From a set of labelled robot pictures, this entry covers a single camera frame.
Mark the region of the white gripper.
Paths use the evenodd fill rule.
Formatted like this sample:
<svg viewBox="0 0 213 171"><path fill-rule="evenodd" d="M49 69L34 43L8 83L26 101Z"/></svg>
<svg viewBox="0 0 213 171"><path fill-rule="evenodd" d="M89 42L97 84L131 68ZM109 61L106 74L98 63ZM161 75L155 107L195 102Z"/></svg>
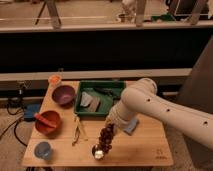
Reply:
<svg viewBox="0 0 213 171"><path fill-rule="evenodd" d="M111 125L113 127L113 134L118 135L121 133L121 129L113 122L111 121L108 117L105 120L105 126Z"/></svg>

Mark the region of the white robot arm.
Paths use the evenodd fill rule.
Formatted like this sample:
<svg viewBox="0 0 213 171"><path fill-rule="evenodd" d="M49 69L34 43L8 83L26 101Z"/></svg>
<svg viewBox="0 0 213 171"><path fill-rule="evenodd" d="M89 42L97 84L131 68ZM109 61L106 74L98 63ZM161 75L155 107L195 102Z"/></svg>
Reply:
<svg viewBox="0 0 213 171"><path fill-rule="evenodd" d="M127 86L121 99L110 109L106 123L124 129L137 113L158 119L213 149L213 116L159 97L152 79L143 78Z"/></svg>

